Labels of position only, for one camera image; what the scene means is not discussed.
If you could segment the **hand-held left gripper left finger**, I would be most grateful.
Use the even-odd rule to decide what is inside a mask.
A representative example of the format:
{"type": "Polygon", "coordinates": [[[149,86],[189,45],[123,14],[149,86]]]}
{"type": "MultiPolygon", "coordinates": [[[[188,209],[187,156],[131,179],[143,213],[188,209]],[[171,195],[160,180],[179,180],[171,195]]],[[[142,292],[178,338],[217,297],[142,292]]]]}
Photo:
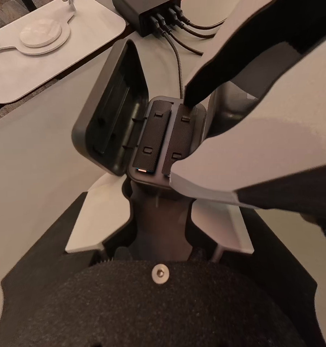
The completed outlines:
{"type": "Polygon", "coordinates": [[[130,246],[138,233],[132,193],[126,175],[101,176],[87,191],[65,251],[114,253],[120,246],[130,246]]]}

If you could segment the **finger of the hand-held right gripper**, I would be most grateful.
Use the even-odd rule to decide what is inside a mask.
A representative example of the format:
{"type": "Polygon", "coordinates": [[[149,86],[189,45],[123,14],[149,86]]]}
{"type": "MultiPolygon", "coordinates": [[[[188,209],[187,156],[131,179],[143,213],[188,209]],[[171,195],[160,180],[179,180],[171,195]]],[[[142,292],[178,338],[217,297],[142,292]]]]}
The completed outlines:
{"type": "Polygon", "coordinates": [[[326,165],[326,40],[230,130],[171,167],[182,195],[241,203],[236,190],[326,165]]]}
{"type": "Polygon", "coordinates": [[[326,37],[326,0],[239,1],[186,83],[192,107],[265,50],[286,42],[304,55],[326,37]]]}

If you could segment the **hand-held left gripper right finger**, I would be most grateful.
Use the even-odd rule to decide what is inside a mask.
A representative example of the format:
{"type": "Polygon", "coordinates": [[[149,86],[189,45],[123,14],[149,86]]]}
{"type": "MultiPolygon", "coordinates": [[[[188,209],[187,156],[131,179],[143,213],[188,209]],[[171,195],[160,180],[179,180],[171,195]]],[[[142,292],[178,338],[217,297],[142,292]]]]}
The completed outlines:
{"type": "Polygon", "coordinates": [[[226,252],[252,255],[254,248],[240,208],[193,199],[188,207],[185,238],[188,260],[219,263],[226,252]]]}

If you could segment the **black battery charger case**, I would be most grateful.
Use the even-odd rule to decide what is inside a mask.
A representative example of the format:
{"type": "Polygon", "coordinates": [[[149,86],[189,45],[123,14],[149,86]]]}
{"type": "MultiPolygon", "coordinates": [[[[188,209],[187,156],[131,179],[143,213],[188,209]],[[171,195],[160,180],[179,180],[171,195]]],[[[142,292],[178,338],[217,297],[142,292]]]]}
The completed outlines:
{"type": "MultiPolygon", "coordinates": [[[[145,198],[180,201],[186,200],[169,185],[169,176],[162,174],[180,98],[155,97],[149,100],[148,85],[144,76],[137,47],[126,38],[112,47],[100,74],[72,129],[71,138],[75,149],[106,173],[121,177],[126,175],[133,186],[145,198]],[[156,100],[172,103],[170,119],[165,132],[160,156],[154,173],[138,171],[133,161],[152,104],[156,100]]],[[[204,136],[207,110],[197,104],[190,151],[194,152],[204,136]]],[[[113,260],[117,253],[128,247],[120,246],[114,253],[99,251],[104,260],[113,260]]]]}

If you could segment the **black power adapter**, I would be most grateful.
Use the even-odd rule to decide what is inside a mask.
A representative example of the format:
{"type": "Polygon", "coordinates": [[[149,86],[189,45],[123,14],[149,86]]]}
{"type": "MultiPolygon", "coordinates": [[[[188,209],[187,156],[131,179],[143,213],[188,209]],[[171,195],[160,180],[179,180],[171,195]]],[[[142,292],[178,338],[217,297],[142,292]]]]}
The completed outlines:
{"type": "Polygon", "coordinates": [[[117,12],[130,23],[140,34],[146,37],[155,31],[151,16],[160,14],[164,17],[166,24],[173,24],[168,9],[174,5],[181,6],[180,0],[113,0],[117,12]]]}

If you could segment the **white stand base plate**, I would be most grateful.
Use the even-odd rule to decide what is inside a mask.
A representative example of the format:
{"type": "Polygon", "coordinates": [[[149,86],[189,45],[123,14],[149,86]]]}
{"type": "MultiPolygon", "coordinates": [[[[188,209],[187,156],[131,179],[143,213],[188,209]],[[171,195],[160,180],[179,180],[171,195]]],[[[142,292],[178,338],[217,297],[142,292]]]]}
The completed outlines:
{"type": "Polygon", "coordinates": [[[21,99],[83,58],[113,41],[126,28],[118,13],[94,0],[51,1],[0,28],[0,104],[21,99]],[[38,20],[53,20],[61,33],[53,42],[28,47],[22,31],[38,20]]]}

